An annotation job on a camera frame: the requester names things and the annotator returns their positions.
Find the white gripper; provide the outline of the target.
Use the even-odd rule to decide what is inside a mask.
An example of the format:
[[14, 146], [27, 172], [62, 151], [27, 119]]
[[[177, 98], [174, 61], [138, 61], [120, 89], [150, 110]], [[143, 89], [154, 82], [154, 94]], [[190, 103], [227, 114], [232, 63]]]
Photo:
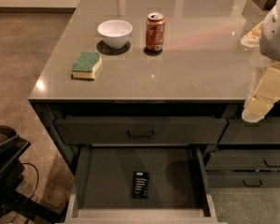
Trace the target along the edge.
[[[250, 32], [243, 36], [241, 44], [248, 48], [259, 46], [262, 31], [261, 21]], [[254, 96], [245, 100], [242, 119], [249, 123], [257, 123], [265, 118], [273, 108], [274, 103], [280, 100], [280, 62], [269, 64], [254, 91]]]

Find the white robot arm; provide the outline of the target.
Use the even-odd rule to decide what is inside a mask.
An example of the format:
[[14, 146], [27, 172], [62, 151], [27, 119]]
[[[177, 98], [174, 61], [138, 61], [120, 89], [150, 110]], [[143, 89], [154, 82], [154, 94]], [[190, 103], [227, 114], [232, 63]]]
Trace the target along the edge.
[[280, 0], [276, 0], [264, 20], [241, 39], [241, 44], [259, 47], [260, 54], [271, 59], [264, 68], [256, 69], [251, 92], [245, 99], [242, 119], [256, 123], [280, 100]]

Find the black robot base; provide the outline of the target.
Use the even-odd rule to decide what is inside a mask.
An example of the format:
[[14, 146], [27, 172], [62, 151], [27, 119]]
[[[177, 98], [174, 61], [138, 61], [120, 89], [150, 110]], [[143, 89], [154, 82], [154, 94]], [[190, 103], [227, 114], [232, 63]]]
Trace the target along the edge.
[[32, 221], [41, 217], [49, 223], [59, 223], [65, 217], [67, 204], [58, 214], [16, 191], [23, 180], [20, 156], [29, 146], [30, 142], [14, 129], [0, 125], [0, 217], [15, 211]]

